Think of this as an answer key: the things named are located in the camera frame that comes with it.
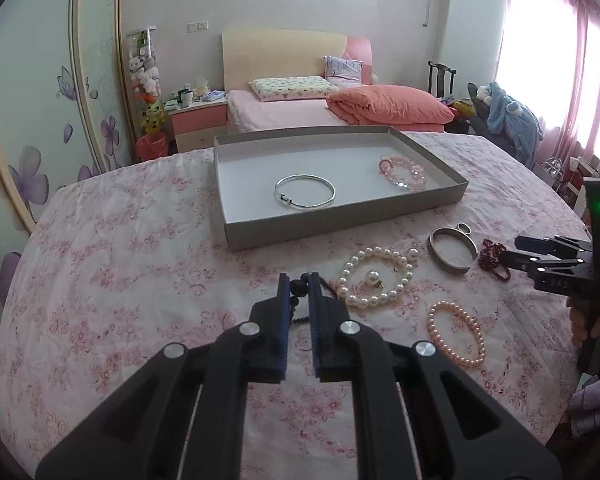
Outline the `right hand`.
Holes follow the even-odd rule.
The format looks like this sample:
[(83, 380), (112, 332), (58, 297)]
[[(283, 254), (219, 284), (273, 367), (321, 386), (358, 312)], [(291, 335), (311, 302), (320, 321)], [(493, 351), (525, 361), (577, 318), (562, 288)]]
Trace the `right hand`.
[(576, 302), (568, 297), (566, 307), (569, 309), (569, 318), (571, 322), (571, 341), (577, 349), (581, 349), (589, 336), (598, 338), (600, 336), (600, 317), (592, 328), (585, 327), (585, 316), (576, 308)]

